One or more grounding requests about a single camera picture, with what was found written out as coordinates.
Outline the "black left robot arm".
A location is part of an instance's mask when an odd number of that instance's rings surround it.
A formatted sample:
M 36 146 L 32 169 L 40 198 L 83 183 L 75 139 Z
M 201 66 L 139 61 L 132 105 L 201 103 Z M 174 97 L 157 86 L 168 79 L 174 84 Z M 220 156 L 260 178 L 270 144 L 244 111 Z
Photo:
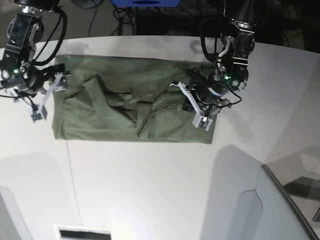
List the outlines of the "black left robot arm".
M 210 73 L 188 69 L 192 79 L 188 91 L 204 116 L 215 115 L 223 108 L 239 104 L 243 99 L 231 102 L 224 98 L 227 93 L 235 97 L 247 86 L 248 58 L 255 47 L 255 26 L 264 23 L 264 0 L 226 0 L 223 12 L 206 16 L 199 23 L 199 36 L 205 58 L 213 64 Z M 215 38 L 223 44 L 221 52 L 209 53 L 206 47 L 206 30 L 214 25 L 220 33 Z

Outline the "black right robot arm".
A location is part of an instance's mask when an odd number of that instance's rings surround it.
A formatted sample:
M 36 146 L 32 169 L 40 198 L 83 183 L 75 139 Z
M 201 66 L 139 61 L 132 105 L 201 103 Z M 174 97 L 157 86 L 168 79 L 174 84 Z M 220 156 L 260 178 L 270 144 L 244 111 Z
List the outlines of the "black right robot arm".
M 0 61 L 2 89 L 14 89 L 21 96 L 35 96 L 45 82 L 52 81 L 58 73 L 66 71 L 63 63 L 45 67 L 57 55 L 67 32 L 67 15 L 57 0 L 16 0 L 21 9 L 7 29 L 8 42 Z M 59 15 L 62 31 L 52 54 L 38 61 L 36 44 L 44 34 L 42 13 Z

